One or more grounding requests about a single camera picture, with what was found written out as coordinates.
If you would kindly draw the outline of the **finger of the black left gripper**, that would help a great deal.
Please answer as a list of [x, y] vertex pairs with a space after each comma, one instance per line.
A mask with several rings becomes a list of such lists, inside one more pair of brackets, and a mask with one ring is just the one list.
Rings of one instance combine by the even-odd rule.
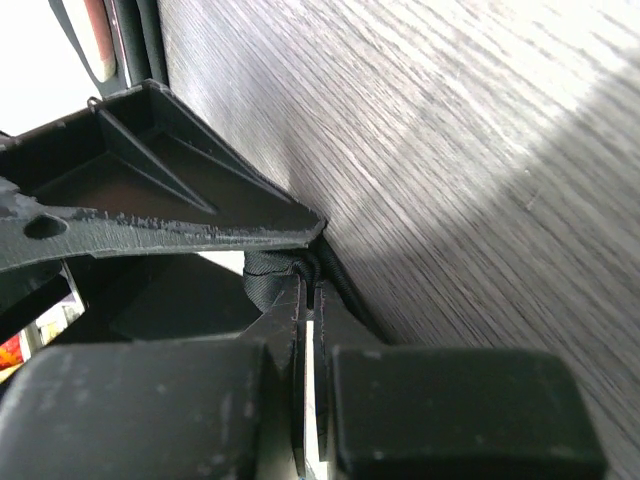
[[63, 259], [303, 248], [325, 219], [147, 80], [1, 144], [1, 306]]

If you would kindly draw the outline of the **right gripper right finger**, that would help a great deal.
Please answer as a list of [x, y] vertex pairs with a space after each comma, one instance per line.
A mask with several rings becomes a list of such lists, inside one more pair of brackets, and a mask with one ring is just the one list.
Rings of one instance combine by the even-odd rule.
[[527, 349], [388, 345], [327, 282], [314, 292], [316, 400], [332, 479], [602, 479], [567, 364]]

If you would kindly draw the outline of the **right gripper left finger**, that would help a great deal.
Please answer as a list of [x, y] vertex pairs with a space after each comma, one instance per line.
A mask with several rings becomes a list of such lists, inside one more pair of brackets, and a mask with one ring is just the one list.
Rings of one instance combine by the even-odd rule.
[[5, 479], [293, 479], [295, 343], [306, 285], [289, 278], [234, 339], [50, 347], [1, 403]]

